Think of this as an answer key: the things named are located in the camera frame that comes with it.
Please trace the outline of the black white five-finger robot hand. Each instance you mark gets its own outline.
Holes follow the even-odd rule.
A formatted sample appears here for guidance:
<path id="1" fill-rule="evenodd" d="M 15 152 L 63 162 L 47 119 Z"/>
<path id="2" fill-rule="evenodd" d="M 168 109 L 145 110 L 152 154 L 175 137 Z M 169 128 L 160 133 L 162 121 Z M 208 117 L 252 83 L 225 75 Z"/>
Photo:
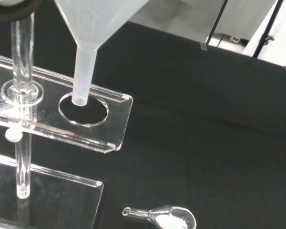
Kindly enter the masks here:
<path id="1" fill-rule="evenodd" d="M 33 14 L 41 0 L 0 0 L 0 21 L 20 21 Z"/>

